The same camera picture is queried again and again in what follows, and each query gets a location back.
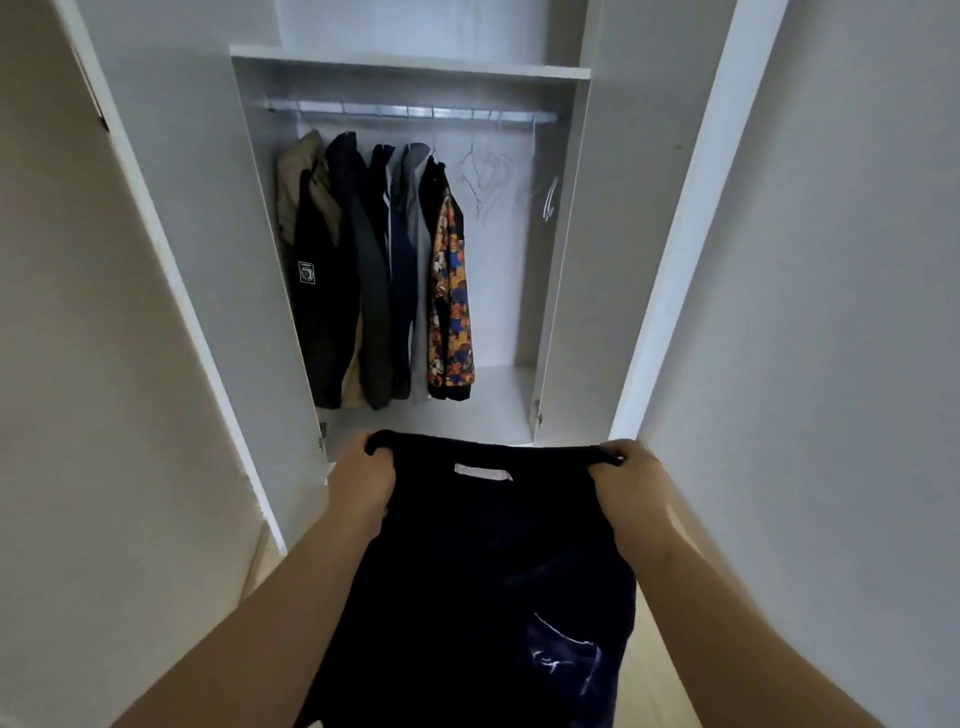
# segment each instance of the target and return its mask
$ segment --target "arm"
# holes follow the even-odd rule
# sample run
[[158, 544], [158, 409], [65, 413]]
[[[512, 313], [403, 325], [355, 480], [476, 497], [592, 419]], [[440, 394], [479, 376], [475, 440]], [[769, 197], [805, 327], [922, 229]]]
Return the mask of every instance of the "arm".
[[276, 571], [113, 728], [293, 725], [394, 488], [393, 455], [367, 455], [366, 441], [350, 443], [326, 513]]
[[704, 728], [880, 728], [750, 609], [673, 525], [673, 484], [632, 440], [595, 465], [600, 506]]

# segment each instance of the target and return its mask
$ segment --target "wardrobe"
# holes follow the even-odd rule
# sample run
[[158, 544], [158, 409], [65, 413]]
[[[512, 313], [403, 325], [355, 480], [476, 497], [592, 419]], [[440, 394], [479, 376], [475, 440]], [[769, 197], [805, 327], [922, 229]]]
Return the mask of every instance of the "wardrobe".
[[[735, 0], [57, 0], [282, 544], [360, 429], [607, 438]], [[317, 409], [276, 157], [430, 145], [465, 216], [466, 401]]]

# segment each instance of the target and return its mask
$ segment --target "hanging clothes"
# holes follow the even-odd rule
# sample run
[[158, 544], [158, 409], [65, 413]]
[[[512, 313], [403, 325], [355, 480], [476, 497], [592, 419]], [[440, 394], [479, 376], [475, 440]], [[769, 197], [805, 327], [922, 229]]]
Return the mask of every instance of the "hanging clothes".
[[430, 161], [430, 147], [415, 143], [409, 146], [402, 165], [406, 180], [404, 207], [407, 213], [407, 234], [417, 256], [417, 311], [414, 316], [410, 352], [410, 399], [414, 401], [427, 399], [427, 280], [433, 232], [427, 227], [423, 215], [420, 184]]
[[405, 169], [409, 158], [408, 145], [403, 150], [395, 150], [388, 165], [390, 225], [387, 252], [390, 256], [390, 312], [393, 315], [390, 351], [394, 362], [395, 400], [410, 397], [411, 335], [417, 316], [417, 249], [411, 242], [407, 219], [410, 175]]
[[364, 209], [370, 218], [373, 235], [376, 237], [377, 245], [384, 259], [388, 261], [388, 266], [387, 233], [390, 227], [390, 207], [387, 202], [389, 198], [387, 165], [390, 163], [390, 157], [393, 153], [394, 148], [389, 144], [377, 144], [373, 147], [373, 153], [370, 157], [370, 173], [367, 175], [363, 194]]
[[345, 132], [331, 141], [326, 148], [326, 163], [333, 195], [344, 211], [341, 244], [349, 238], [356, 250], [363, 315], [360, 381], [367, 402], [373, 409], [381, 409], [390, 403], [394, 379], [390, 357], [390, 277], [386, 256], [363, 202], [370, 183], [369, 170], [357, 151], [356, 133]]
[[[440, 203], [433, 214], [434, 201]], [[420, 183], [427, 224], [434, 222], [427, 299], [427, 387], [436, 400], [466, 400], [474, 381], [464, 266], [464, 215], [450, 194], [444, 166], [427, 163]]]
[[363, 323], [355, 253], [338, 245], [342, 212], [328, 185], [317, 132], [277, 158], [277, 231], [300, 349], [314, 404], [336, 409], [363, 403]]
[[353, 357], [360, 289], [354, 250], [334, 246], [309, 193], [312, 170], [300, 173], [295, 242], [286, 251], [291, 308], [314, 404], [337, 409]]
[[396, 486], [294, 725], [610, 728], [636, 581], [587, 468], [615, 454], [380, 447]]
[[284, 150], [276, 160], [276, 223], [280, 237], [294, 244], [297, 209], [300, 205], [300, 172], [313, 170], [310, 197], [323, 214], [333, 244], [340, 239], [340, 218], [343, 211], [330, 193], [330, 175], [324, 162], [324, 141], [311, 130], [297, 143]]

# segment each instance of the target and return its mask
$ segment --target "grey shirt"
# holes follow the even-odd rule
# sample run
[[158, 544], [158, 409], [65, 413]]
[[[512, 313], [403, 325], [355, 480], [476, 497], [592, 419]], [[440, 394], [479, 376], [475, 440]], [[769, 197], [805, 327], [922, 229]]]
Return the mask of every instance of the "grey shirt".
[[426, 401], [426, 284], [433, 249], [433, 234], [426, 227], [420, 209], [420, 180], [430, 159], [430, 147], [419, 142], [410, 145], [403, 160], [403, 174], [407, 177], [407, 232], [417, 250], [417, 318], [414, 319], [413, 346], [410, 357], [410, 399]]

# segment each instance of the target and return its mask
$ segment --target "clothing label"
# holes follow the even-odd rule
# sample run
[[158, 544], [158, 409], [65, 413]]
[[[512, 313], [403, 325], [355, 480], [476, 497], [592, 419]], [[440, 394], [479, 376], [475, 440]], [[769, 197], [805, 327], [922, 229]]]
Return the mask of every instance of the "clothing label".
[[460, 475], [482, 477], [486, 480], [513, 480], [506, 471], [492, 471], [488, 468], [471, 468], [469, 465], [461, 465], [460, 463], [453, 466], [453, 471]]
[[313, 276], [313, 263], [304, 263], [302, 260], [298, 260], [297, 265], [300, 267], [300, 282], [316, 285], [317, 280]]

